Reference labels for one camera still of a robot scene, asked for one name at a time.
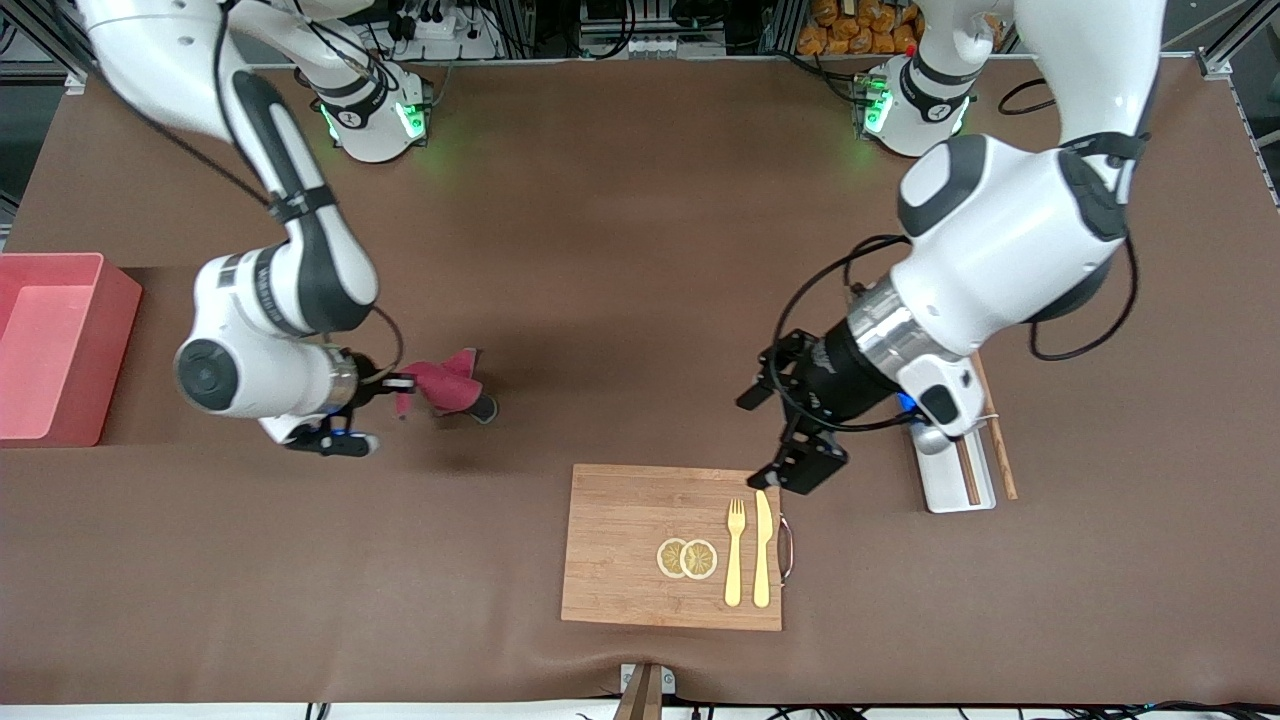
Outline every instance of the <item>wooden knife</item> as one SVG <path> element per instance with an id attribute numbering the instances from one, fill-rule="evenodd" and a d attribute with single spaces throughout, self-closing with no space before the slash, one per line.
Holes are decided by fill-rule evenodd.
<path id="1" fill-rule="evenodd" d="M 763 489 L 755 491 L 755 592 L 756 607 L 769 606 L 769 541 L 773 539 L 773 511 Z"/>

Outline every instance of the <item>wooden cutting board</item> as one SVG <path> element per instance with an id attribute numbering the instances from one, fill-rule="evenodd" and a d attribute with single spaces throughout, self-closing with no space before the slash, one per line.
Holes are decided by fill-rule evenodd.
<path id="1" fill-rule="evenodd" d="M 765 491 L 773 515 L 768 543 L 769 605 L 755 607 L 755 491 L 751 473 L 641 465 L 575 465 L 564 548 L 562 620 L 719 628 L 782 629 L 778 569 L 778 489 Z M 742 533 L 742 602 L 724 605 L 728 574 L 728 503 L 746 506 Z M 704 580 L 668 578 L 658 568 L 667 538 L 703 538 L 716 547 L 716 571 Z"/>

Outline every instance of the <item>brown tablecloth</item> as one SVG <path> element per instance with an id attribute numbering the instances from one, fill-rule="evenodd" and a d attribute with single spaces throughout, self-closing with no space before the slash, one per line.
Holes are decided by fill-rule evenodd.
<path id="1" fill-rule="evenodd" d="M 969 131 L 1051 146 L 1052 111 L 995 113 L 1034 72 L 992 63 Z M 188 407 L 196 269 L 280 232 L 101 88 L 65 99 L 10 250 L 100 250 L 146 292 L 104 446 L 0 454 L 0 701 L 589 696 L 645 659 L 719 702 L 1280 702 L 1280 218 L 1193 61 L 1165 61 L 1134 187 L 1132 322 L 1073 363 L 1020 329 L 983 351 L 1024 500 L 928 515 L 902 433 L 847 438 L 785 500 L 782 633 L 562 623 L 570 468 L 764 462 L 776 404 L 732 400 L 791 291 L 896 228 L 909 160 L 782 61 L 460 68 L 430 147 L 372 167 L 276 79 L 408 357 L 483 347 L 502 416 L 384 400 L 357 416 L 383 450 L 326 460 Z M 1110 322 L 1117 269 L 1046 346 Z M 827 287 L 796 323 L 841 311 Z"/>

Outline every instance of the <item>wooden fork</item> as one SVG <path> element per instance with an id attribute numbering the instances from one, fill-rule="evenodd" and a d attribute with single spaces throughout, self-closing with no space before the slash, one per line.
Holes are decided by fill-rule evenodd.
<path id="1" fill-rule="evenodd" d="M 728 501 L 728 574 L 724 577 L 724 605 L 737 607 L 742 602 L 742 547 L 739 543 L 746 530 L 746 506 L 741 500 Z"/>

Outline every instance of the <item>pink plastic bin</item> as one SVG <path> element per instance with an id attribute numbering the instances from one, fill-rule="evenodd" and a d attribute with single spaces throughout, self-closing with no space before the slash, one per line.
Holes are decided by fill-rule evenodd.
<path id="1" fill-rule="evenodd" d="M 97 252 L 0 254 L 0 447 L 88 447 L 142 287 Z"/>

